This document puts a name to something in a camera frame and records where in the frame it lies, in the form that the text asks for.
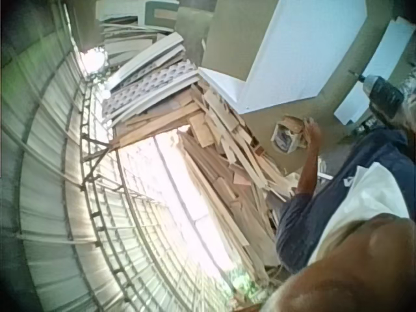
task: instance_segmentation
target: person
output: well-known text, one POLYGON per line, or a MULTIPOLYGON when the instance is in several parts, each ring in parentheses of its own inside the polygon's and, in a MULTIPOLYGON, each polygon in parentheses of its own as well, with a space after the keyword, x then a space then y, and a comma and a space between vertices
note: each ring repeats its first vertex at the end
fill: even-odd
POLYGON ((322 135, 313 120, 304 131, 305 166, 276 233, 293 275, 262 311, 416 311, 416 176, 405 135, 370 132, 313 197, 322 135))

